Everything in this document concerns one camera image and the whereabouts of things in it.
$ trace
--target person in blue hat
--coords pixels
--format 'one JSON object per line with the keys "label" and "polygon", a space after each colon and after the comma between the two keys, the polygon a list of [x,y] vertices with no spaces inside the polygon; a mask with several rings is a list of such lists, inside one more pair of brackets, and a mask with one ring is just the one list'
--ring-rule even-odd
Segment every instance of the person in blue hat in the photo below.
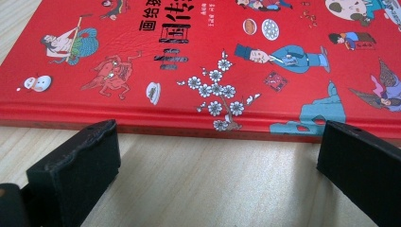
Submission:
{"label": "person in blue hat", "polygon": [[260,49],[253,49],[241,44],[235,48],[235,55],[246,61],[272,62],[288,71],[299,74],[306,72],[313,66],[323,67],[327,73],[330,73],[327,50],[323,46],[321,46],[321,52],[320,54],[305,53],[299,45],[286,45],[270,55]]}

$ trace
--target wooden table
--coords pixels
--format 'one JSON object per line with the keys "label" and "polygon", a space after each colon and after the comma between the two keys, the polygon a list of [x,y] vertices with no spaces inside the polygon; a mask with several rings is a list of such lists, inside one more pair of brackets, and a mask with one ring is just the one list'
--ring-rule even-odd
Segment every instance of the wooden table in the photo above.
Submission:
{"label": "wooden table", "polygon": [[[0,0],[3,62],[40,0]],[[76,131],[0,127],[0,183]],[[316,170],[320,145],[119,134],[120,173],[82,226],[375,226]]]}

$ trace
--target flower illustration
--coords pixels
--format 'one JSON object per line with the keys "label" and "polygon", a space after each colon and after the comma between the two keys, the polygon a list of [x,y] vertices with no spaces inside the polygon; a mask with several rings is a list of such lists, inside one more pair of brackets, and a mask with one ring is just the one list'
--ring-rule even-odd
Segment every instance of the flower illustration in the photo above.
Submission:
{"label": "flower illustration", "polygon": [[207,84],[203,84],[202,86],[199,87],[199,91],[200,91],[200,96],[209,97],[210,94],[212,93],[212,88],[210,86],[207,86]]}
{"label": "flower illustration", "polygon": [[199,89],[199,87],[201,86],[201,79],[197,77],[192,77],[188,79],[188,86],[193,90]]}
{"label": "flower illustration", "polygon": [[244,110],[244,104],[235,101],[230,104],[230,110],[235,116],[241,115]]}
{"label": "flower illustration", "polygon": [[212,116],[220,115],[220,112],[223,109],[221,107],[221,104],[218,103],[217,101],[211,102],[210,105],[207,108],[209,109],[209,113]]}
{"label": "flower illustration", "polygon": [[228,58],[228,55],[226,54],[225,50],[223,50],[223,52],[221,52],[221,57],[223,59],[227,59]]}
{"label": "flower illustration", "polygon": [[206,70],[206,68],[201,68],[201,74],[203,75],[203,76],[206,76],[206,74],[207,74],[207,70]]}
{"label": "flower illustration", "polygon": [[233,64],[225,59],[218,61],[218,68],[222,71],[227,71]]}
{"label": "flower illustration", "polygon": [[221,85],[218,85],[217,83],[212,84],[212,93],[215,96],[220,96],[223,94],[223,87]]}
{"label": "flower illustration", "polygon": [[228,123],[226,121],[217,120],[213,122],[213,126],[217,131],[226,131]]}
{"label": "flower illustration", "polygon": [[231,98],[234,97],[235,94],[235,87],[231,86],[231,85],[227,85],[223,88],[223,94],[225,97],[227,98]]}
{"label": "flower illustration", "polygon": [[223,75],[221,74],[221,72],[219,70],[210,71],[209,76],[213,82],[219,82],[221,80],[221,78],[223,77]]}

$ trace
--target cartoon illustration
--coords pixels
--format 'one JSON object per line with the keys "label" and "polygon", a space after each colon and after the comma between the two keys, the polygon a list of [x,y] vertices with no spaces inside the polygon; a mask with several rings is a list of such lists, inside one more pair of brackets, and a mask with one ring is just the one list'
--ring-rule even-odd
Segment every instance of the cartoon illustration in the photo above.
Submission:
{"label": "cartoon illustration", "polygon": [[310,67],[320,66],[329,73],[330,64],[327,58],[327,50],[321,46],[321,54],[305,53],[299,45],[284,46],[270,55],[260,49],[253,49],[248,46],[238,44],[235,55],[246,61],[257,63],[272,62],[293,73],[302,74]]}
{"label": "cartoon illustration", "polygon": [[147,88],[147,97],[150,100],[150,103],[153,105],[157,105],[157,102],[160,98],[161,87],[160,83],[151,82]]}
{"label": "cartoon illustration", "polygon": [[227,102],[228,99],[233,98],[236,94],[234,86],[220,85],[224,75],[233,66],[233,64],[229,62],[227,58],[228,55],[223,50],[221,54],[221,60],[218,61],[218,69],[211,71],[207,70],[206,68],[201,69],[203,76],[205,77],[206,75],[209,75],[210,80],[212,80],[210,85],[207,83],[202,84],[201,79],[195,76],[189,78],[187,82],[188,87],[192,90],[198,90],[200,96],[204,98],[211,96],[219,98],[219,101],[221,101],[221,103],[218,100],[211,101],[209,105],[207,105],[206,102],[203,102],[199,107],[197,107],[197,112],[201,112],[207,106],[207,109],[212,116],[220,116],[223,113],[223,109],[225,110],[226,114],[224,119],[215,120],[213,122],[213,126],[217,131],[240,130],[242,125],[236,123],[234,118],[242,115],[242,113],[245,111],[245,107],[251,106],[253,102],[261,96],[260,94],[249,96],[246,103],[243,99],[241,101],[233,101],[230,104]]}
{"label": "cartoon illustration", "polygon": [[251,8],[257,11],[279,11],[279,6],[292,9],[292,5],[284,0],[276,2],[271,2],[271,0],[235,0],[235,2],[244,9]]}
{"label": "cartoon illustration", "polygon": [[70,65],[75,65],[79,62],[79,58],[88,57],[97,51],[96,29],[90,27],[79,30],[81,19],[87,16],[91,16],[91,14],[80,16],[78,26],[59,37],[45,35],[42,38],[41,43],[46,46],[46,55],[52,58],[61,58],[60,61],[52,62],[62,63],[66,61]]}
{"label": "cartoon illustration", "polygon": [[33,90],[35,92],[44,92],[46,91],[51,85],[51,77],[49,76],[40,76],[38,78],[28,78],[24,82],[24,87],[29,90]]}
{"label": "cartoon illustration", "polygon": [[375,49],[376,44],[375,39],[366,32],[331,33],[328,38],[333,44],[345,44],[349,50]]}
{"label": "cartoon illustration", "polygon": [[372,82],[375,84],[373,94],[359,92],[350,89],[355,95],[360,97],[369,105],[378,109],[387,109],[391,112],[401,111],[401,83],[399,77],[387,67],[384,61],[380,62],[380,82],[375,76],[371,76]]}
{"label": "cartoon illustration", "polygon": [[275,41],[280,34],[280,29],[275,21],[272,19],[266,19],[262,23],[262,32],[266,39]]}
{"label": "cartoon illustration", "polygon": [[271,133],[288,133],[304,135],[322,135],[327,120],[345,123],[345,111],[337,88],[330,81],[327,87],[328,97],[316,99],[311,104],[305,104],[301,109],[300,121],[288,121],[286,124],[270,125]]}
{"label": "cartoon illustration", "polygon": [[136,57],[127,57],[128,61],[126,62],[122,62],[118,55],[106,57],[106,60],[94,69],[97,71],[97,76],[89,83],[83,85],[80,90],[101,87],[99,92],[102,95],[111,96],[112,94],[106,93],[107,89],[118,90],[123,88],[125,90],[118,96],[121,100],[125,99],[124,94],[130,90],[127,81],[132,73],[131,61],[141,56],[141,52],[138,52],[138,56]]}
{"label": "cartoon illustration", "polygon": [[[100,19],[105,19],[105,18],[110,18],[112,21],[115,21],[117,19],[117,15],[120,13],[125,13],[127,12],[127,9],[130,7],[128,6],[128,0],[116,0],[117,6],[115,6],[114,9],[110,10],[108,13],[101,15]],[[102,2],[103,7],[112,7],[113,6],[113,1],[111,0],[106,0]]]}
{"label": "cartoon illustration", "polygon": [[326,7],[334,15],[350,21],[358,21],[362,26],[368,26],[375,18],[375,12],[385,11],[385,17],[391,18],[401,30],[401,8],[397,0],[325,0]]}
{"label": "cartoon illustration", "polygon": [[257,25],[253,19],[248,18],[242,23],[242,28],[248,35],[253,35],[257,30]]}
{"label": "cartoon illustration", "polygon": [[284,86],[288,84],[288,81],[287,79],[283,78],[283,76],[272,71],[265,78],[265,83],[266,85],[270,86],[270,88],[272,88],[274,91],[280,92],[281,90],[283,90]]}

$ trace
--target red book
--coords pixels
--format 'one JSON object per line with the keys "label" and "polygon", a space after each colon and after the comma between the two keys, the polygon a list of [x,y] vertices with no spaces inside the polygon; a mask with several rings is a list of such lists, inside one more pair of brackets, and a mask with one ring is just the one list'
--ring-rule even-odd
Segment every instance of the red book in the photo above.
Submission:
{"label": "red book", "polygon": [[398,1],[268,2],[43,0],[0,67],[0,124],[317,142],[334,120],[401,144]]}

